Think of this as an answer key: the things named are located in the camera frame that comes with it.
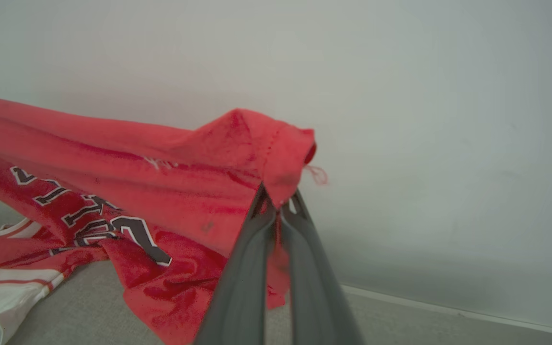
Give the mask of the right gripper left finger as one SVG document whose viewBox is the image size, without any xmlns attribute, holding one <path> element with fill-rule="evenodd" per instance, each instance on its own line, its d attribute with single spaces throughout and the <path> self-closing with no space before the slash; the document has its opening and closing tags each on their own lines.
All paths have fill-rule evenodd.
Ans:
<svg viewBox="0 0 552 345">
<path fill-rule="evenodd" d="M 276 215 L 260 185 L 194 345 L 264 345 L 267 260 L 275 247 Z"/>
</svg>

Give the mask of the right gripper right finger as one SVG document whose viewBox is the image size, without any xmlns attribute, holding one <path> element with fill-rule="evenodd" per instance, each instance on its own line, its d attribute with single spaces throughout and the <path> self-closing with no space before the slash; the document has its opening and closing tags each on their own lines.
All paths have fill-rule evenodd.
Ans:
<svg viewBox="0 0 552 345">
<path fill-rule="evenodd" d="M 300 190 L 280 210 L 293 345 L 365 345 Z"/>
</svg>

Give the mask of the red white jersey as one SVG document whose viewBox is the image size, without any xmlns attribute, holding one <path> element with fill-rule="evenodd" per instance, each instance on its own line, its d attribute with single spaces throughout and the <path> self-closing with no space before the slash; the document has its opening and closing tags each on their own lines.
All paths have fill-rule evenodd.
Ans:
<svg viewBox="0 0 552 345">
<path fill-rule="evenodd" d="M 75 268 L 110 260 L 132 312 L 190 345 L 260 183 L 280 207 L 315 132 L 234 109 L 195 130 L 0 100 L 0 345 Z"/>
</svg>

